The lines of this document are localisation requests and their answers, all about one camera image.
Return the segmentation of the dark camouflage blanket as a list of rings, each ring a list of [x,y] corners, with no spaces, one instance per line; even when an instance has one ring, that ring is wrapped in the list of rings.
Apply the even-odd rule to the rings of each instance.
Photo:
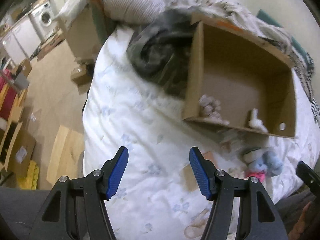
[[[133,33],[126,54],[136,73],[178,98],[185,98],[193,35],[191,12],[170,9]]]

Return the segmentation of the white bear print duvet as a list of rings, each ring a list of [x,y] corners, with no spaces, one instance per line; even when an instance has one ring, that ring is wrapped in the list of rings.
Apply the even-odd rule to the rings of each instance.
[[[121,146],[129,162],[119,189],[105,203],[118,239],[200,239],[211,218],[212,203],[199,189],[187,190],[182,169],[189,150],[212,152],[217,169],[225,171],[220,186],[229,189],[227,177],[245,177],[242,153],[272,147],[283,161],[280,175],[261,185],[274,202],[302,185],[296,176],[299,161],[315,166],[319,158],[319,126],[299,78],[293,72],[296,94],[296,133],[293,138],[208,127],[184,121],[185,100],[166,94],[141,78],[126,54],[133,35],[120,26],[103,45],[83,113],[85,151],[83,171],[89,174],[112,159]]]

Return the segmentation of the light blue plush toy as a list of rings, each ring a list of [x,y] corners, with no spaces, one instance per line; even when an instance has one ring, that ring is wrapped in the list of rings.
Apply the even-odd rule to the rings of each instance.
[[[247,171],[265,172],[266,177],[278,176],[283,171],[283,161],[272,147],[253,148],[242,155]]]

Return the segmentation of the white washing machine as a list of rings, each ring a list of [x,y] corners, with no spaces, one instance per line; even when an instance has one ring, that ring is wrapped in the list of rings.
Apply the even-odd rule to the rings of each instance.
[[[46,42],[56,29],[54,13],[49,1],[33,9],[29,14],[30,20],[42,42]]]

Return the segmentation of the white knotted cloth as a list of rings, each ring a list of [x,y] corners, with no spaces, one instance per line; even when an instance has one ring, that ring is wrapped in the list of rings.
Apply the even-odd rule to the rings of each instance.
[[[256,108],[251,110],[251,117],[248,121],[248,125],[252,129],[257,129],[264,133],[268,133],[267,128],[264,126],[263,121],[258,119],[258,110]]]

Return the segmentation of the striped grey pillow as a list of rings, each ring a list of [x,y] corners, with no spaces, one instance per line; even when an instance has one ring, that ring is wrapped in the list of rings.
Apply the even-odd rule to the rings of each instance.
[[[105,14],[128,24],[151,23],[165,10],[163,0],[103,0]]]

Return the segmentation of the pink plastic toy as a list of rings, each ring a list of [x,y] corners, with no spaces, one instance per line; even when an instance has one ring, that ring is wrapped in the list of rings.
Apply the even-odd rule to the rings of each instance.
[[[256,177],[259,179],[260,182],[264,182],[265,178],[266,178],[266,174],[265,172],[252,172],[250,170],[245,172],[245,177],[249,178],[249,177]]]

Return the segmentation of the brown cardboard box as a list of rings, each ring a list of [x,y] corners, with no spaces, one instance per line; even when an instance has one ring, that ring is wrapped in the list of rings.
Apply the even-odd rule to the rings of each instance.
[[[293,138],[296,133],[296,94],[292,63],[269,42],[224,20],[194,13],[188,83],[182,118],[208,127],[258,133],[248,125],[258,110],[268,133]],[[206,94],[221,102],[229,125],[200,117],[199,99]]]

